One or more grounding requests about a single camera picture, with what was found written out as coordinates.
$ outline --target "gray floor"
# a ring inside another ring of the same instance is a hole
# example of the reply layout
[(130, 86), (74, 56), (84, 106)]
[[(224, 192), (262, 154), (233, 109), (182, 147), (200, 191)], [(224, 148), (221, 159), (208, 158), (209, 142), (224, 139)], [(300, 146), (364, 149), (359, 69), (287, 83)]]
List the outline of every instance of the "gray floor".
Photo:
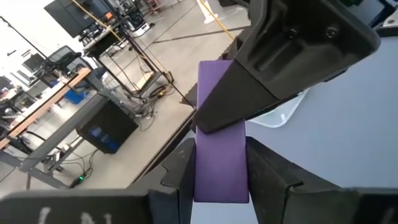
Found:
[[(223, 19), (222, 23), (227, 28), (249, 25), (245, 10), (229, 7), (225, 11), (229, 16)], [(152, 44), (158, 40), (169, 40), (220, 30), (216, 22), (203, 24), (203, 14), (194, 0), (184, 0), (159, 15), (148, 17), (147, 21), (155, 21), (156, 25), (142, 37), (136, 39), (137, 42), (145, 49), (149, 57), (155, 56), (163, 67), (173, 73), (175, 86), (184, 94), (197, 80), (199, 61), (216, 59), (232, 41), (225, 33), (220, 33)], [(128, 79), (137, 83), (142, 76), (139, 67), (142, 62), (139, 63), (136, 60), (134, 52), (123, 50), (113, 56), (114, 62), (109, 57), (103, 57), (101, 60), (130, 88), (132, 85)], [(176, 91), (172, 95), (162, 98), (156, 104), (153, 125), (146, 131), (135, 131), (115, 155), (97, 153), (93, 163), (92, 176), (79, 188), (121, 189), (127, 187), (192, 111), (189, 106), (180, 104), (180, 100), (181, 96)], [(62, 102), (62, 105), (62, 108), (54, 106), (52, 111), (45, 114), (31, 129), (46, 138), (79, 108), (79, 105), (72, 105), (66, 101)], [(144, 120), (141, 125), (146, 128), (150, 122), (151, 120)], [(75, 137), (76, 133), (71, 133), (65, 142), (71, 141)], [(84, 142), (75, 152), (84, 156), (93, 150), (94, 147), (91, 144)], [(57, 176), (65, 183), (70, 183), (81, 172), (78, 164), (65, 164), (65, 168), (67, 170)], [(0, 180), (10, 171), (11, 168), (8, 165), (0, 164)], [(7, 179), (0, 183), (0, 197), (10, 192), (25, 190), (26, 178), (26, 175), (18, 170), (12, 172)], [(31, 189), (51, 189), (51, 187), (32, 179)]]

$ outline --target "purple foam block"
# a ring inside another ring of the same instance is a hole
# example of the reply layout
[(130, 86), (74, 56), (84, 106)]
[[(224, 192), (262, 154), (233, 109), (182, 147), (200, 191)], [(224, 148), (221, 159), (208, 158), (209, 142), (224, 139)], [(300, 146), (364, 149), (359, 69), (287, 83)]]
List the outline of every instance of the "purple foam block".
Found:
[[(198, 107), (205, 101), (231, 61), (199, 63)], [(244, 121), (212, 134), (197, 128), (196, 202), (248, 203)]]

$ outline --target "black plastic housing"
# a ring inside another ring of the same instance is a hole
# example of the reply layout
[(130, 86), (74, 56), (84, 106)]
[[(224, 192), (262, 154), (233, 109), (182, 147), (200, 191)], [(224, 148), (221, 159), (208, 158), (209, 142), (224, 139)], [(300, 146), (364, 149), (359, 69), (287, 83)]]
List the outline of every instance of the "black plastic housing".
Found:
[(378, 35), (337, 0), (252, 1), (251, 27), (194, 121), (212, 133), (268, 112), (377, 50)]

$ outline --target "computer monitor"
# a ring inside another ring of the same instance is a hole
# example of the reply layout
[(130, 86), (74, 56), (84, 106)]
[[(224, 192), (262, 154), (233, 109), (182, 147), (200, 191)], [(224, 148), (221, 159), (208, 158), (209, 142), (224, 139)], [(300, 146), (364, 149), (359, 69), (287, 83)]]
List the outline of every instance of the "computer monitor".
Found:
[[(103, 17), (110, 9), (102, 0), (78, 1), (88, 12), (97, 18)], [(44, 9), (72, 37), (76, 37), (95, 22), (93, 18), (81, 10), (72, 0), (55, 0)]]
[(28, 69), (28, 71), (34, 73), (40, 69), (40, 66), (44, 62), (44, 58), (39, 54), (33, 54), (27, 59), (22, 66)]

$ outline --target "black chair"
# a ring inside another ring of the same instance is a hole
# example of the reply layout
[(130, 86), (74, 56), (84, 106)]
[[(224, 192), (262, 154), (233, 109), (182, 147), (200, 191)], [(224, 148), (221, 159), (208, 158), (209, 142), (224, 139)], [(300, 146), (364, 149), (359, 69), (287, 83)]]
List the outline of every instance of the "black chair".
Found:
[[(57, 63), (59, 60), (61, 60), (62, 57), (66, 56), (67, 54), (75, 54), (69, 46), (65, 45), (61, 48), (59, 48), (56, 52), (52, 53), (49, 56), (49, 60), (53, 63)], [(91, 72), (89, 76), (94, 76), (98, 79), (101, 79), (102, 76), (105, 74), (106, 69), (105, 68), (93, 68), (85, 59), (82, 57), (78, 57), (74, 59), (73, 61), (70, 62), (69, 65), (66, 67), (66, 71), (64, 72), (76, 72), (79, 71), (81, 68), (90, 68)], [(75, 91), (85, 91), (90, 89), (90, 85), (86, 81), (81, 81), (75, 86)]]

